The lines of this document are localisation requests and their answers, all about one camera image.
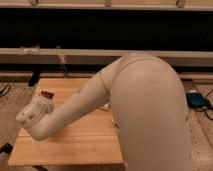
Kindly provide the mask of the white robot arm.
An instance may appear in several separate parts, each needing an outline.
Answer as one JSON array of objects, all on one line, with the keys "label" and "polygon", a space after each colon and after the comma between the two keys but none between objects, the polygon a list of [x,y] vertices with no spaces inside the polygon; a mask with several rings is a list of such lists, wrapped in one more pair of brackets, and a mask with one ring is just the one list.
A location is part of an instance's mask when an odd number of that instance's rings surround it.
[{"label": "white robot arm", "polygon": [[120,57],[58,108],[51,93],[41,92],[16,120],[41,141],[105,104],[111,105],[125,171],[192,171],[184,86],[167,62],[149,53]]}]

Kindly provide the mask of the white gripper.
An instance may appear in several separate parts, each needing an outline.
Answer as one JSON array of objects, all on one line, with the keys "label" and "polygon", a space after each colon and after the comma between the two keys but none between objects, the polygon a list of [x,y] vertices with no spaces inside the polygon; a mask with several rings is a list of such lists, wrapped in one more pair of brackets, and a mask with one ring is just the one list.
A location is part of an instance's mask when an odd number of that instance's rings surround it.
[{"label": "white gripper", "polygon": [[43,96],[34,97],[16,116],[22,127],[32,127],[54,109],[54,102]]}]

